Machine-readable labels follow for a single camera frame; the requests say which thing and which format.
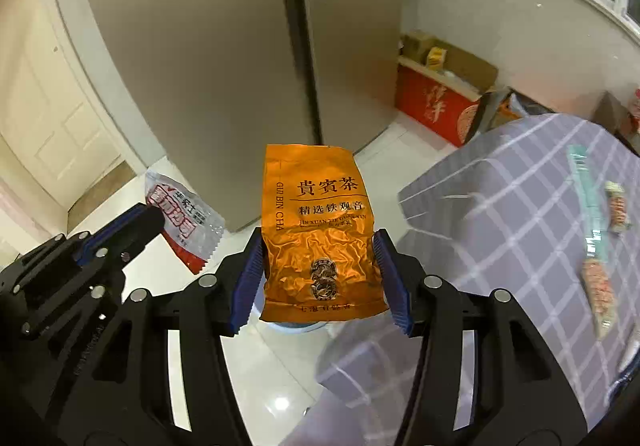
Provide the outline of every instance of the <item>small wrapped candy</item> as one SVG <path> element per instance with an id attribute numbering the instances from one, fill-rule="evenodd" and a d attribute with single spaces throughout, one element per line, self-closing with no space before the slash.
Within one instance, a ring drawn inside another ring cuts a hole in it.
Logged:
<path id="1" fill-rule="evenodd" d="M 587 258 L 582 264 L 582 280 L 591 305 L 596 336 L 602 340 L 618 320 L 616 296 L 604 265 L 596 258 Z"/>
<path id="2" fill-rule="evenodd" d="M 605 183 L 604 189 L 609 198 L 609 229 L 613 233 L 621 233 L 630 226 L 629 217 L 626 214 L 625 189 L 611 181 Z"/>

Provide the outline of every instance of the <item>silver screw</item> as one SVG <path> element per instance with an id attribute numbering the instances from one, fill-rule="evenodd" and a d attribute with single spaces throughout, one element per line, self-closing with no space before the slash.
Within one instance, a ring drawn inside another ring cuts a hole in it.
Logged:
<path id="1" fill-rule="evenodd" d="M 146 289 L 136 289 L 131 293 L 130 298 L 135 302 L 143 301 L 146 298 Z"/>
<path id="2" fill-rule="evenodd" d="M 442 286 L 442 280 L 440 279 L 439 276 L 435 276 L 432 274 L 430 276 L 427 276 L 427 278 L 424 279 L 424 285 L 432 289 L 437 289 L 440 286 Z"/>
<path id="3" fill-rule="evenodd" d="M 198 283 L 201 287 L 213 287 L 218 282 L 215 274 L 203 274 L 198 279 Z"/>
<path id="4" fill-rule="evenodd" d="M 511 299 L 509 291 L 505 291 L 504 289 L 498 289 L 494 292 L 494 296 L 497 301 L 501 301 L 502 303 L 507 303 Z"/>
<path id="5" fill-rule="evenodd" d="M 93 289 L 91 289 L 91 298 L 100 299 L 104 296 L 104 293 L 107 290 L 103 285 L 96 285 Z"/>

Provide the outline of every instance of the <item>cardboard box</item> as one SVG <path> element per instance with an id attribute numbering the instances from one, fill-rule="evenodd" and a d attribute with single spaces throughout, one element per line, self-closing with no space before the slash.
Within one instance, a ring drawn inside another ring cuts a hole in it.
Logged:
<path id="1" fill-rule="evenodd" d="M 404 49 L 398 58 L 396 107 L 453 145 L 462 146 L 478 111 L 478 100 L 493 87 L 498 69 L 421 32 L 402 39 Z M 422 64 L 434 46 L 447 51 L 444 71 L 454 73 L 459 79 L 429 70 Z"/>

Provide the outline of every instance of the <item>orange foil wrapper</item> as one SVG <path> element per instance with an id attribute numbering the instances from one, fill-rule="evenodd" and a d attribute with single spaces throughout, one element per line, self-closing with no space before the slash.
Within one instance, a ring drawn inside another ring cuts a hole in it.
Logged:
<path id="1" fill-rule="evenodd" d="M 345 321 L 385 311 L 372 238 L 373 212 L 351 152 L 267 147 L 262 320 Z"/>

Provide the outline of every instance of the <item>white tile floor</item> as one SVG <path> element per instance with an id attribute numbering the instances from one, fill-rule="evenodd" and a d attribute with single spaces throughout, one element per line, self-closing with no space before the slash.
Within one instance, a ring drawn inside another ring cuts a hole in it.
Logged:
<path id="1" fill-rule="evenodd" d="M 417 121 L 398 114 L 380 136 L 356 155 L 367 187 L 376 229 L 386 228 L 394 241 L 408 225 L 398 206 L 398 192 L 455 148 Z M 186 182 L 166 159 L 152 167 L 183 184 Z M 96 232 L 136 202 L 144 202 L 144 177 L 136 177 L 89 215 L 73 233 Z M 228 254 L 244 249 L 254 227 L 225 232 L 204 272 L 215 272 Z M 194 276 L 159 236 L 126 269 L 126 297 L 144 286 L 153 295 L 183 289 Z M 226 362 L 242 417 L 255 445 L 271 446 L 300 421 L 303 412 L 318 400 L 322 387 L 314 380 L 316 359 L 339 332 L 340 324 L 328 324 L 306 334 L 283 334 L 252 315 L 235 338 L 223 338 Z M 179 335 L 170 333 L 170 384 L 176 424 L 189 428 L 182 391 Z"/>

